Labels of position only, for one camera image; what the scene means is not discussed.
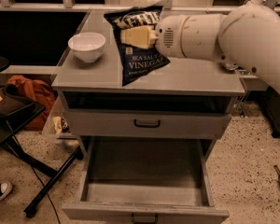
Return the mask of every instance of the person's foot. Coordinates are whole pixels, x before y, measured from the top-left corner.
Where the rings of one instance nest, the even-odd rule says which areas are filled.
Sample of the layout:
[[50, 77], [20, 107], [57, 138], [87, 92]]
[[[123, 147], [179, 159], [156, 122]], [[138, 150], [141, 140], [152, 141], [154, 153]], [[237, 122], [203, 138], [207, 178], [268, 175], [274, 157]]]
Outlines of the person's foot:
[[0, 201], [6, 198], [12, 190], [12, 184], [10, 182], [0, 183]]

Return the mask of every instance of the speckled floor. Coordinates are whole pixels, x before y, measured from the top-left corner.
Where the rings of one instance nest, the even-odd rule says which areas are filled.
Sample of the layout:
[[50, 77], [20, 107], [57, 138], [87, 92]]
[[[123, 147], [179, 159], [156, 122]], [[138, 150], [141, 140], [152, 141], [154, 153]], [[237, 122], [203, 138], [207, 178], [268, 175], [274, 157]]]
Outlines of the speckled floor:
[[[280, 138], [271, 137], [271, 126], [257, 105], [247, 104], [244, 111], [246, 118], [233, 112], [227, 131], [207, 162], [216, 209], [229, 210], [230, 217], [224, 224], [280, 224], [280, 188], [273, 168], [275, 164], [280, 167]], [[64, 145], [40, 133], [24, 132], [18, 138], [28, 153], [53, 168], [70, 154]], [[76, 201], [83, 163], [75, 161], [49, 193], [63, 224], [85, 223], [68, 219], [62, 210], [63, 203]], [[0, 181], [6, 179], [14, 189], [0, 202], [0, 223], [58, 223], [47, 197], [38, 205], [36, 216], [26, 218], [23, 210], [41, 184], [30, 166], [0, 149]]]

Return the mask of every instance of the black snack packet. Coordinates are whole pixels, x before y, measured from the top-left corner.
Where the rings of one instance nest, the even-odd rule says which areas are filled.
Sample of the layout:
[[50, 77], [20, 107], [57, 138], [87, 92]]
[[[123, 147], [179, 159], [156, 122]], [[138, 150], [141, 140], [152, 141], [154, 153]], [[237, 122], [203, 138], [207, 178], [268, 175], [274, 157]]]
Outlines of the black snack packet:
[[141, 76], [161, 68], [170, 61], [153, 46], [140, 49], [120, 42], [120, 31], [142, 25], [156, 25], [160, 19], [162, 6], [134, 7], [125, 11], [107, 12], [106, 20], [112, 25], [123, 66], [122, 86], [128, 85]]

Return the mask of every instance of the chair leg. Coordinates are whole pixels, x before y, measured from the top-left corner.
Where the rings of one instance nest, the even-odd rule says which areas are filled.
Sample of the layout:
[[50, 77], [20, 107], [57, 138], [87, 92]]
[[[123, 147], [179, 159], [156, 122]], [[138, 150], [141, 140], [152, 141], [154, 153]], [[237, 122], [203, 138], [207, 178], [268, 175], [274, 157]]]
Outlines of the chair leg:
[[24, 212], [27, 217], [34, 217], [36, 213], [36, 206], [40, 201], [46, 196], [49, 190], [53, 187], [56, 181], [62, 176], [62, 174], [67, 170], [67, 168], [72, 164], [75, 159], [81, 158], [82, 152], [80, 147], [78, 147], [71, 156], [66, 160], [63, 166], [58, 170], [56, 176], [52, 177], [50, 181], [46, 184], [44, 188], [37, 194], [37, 196], [30, 202], [30, 204], [25, 208]]
[[54, 177], [57, 174], [57, 171], [55, 169], [52, 169], [51, 167], [47, 166], [45, 163], [38, 161], [34, 157], [30, 156], [29, 154], [25, 153], [24, 150], [21, 148], [20, 144], [16, 142], [13, 138], [9, 138], [7, 140], [7, 148], [5, 148], [6, 151], [11, 150], [11, 153], [15, 156], [17, 156], [19, 159], [22, 161], [27, 162], [43, 174], [49, 176], [49, 177]]

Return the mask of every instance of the black handle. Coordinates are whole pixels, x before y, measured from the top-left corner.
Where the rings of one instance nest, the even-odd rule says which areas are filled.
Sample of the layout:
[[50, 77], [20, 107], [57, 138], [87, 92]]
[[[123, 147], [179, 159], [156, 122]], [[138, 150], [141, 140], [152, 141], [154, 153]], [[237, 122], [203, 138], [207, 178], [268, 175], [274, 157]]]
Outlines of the black handle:
[[134, 126], [136, 126], [138, 128], [159, 128], [161, 126], [161, 121], [158, 120], [158, 123], [156, 123], [156, 124], [139, 124], [137, 122], [137, 119], [134, 119], [133, 124], [134, 124]]
[[158, 215], [155, 216], [154, 222], [138, 222], [134, 220], [134, 214], [132, 214], [132, 224], [157, 224], [158, 223]]

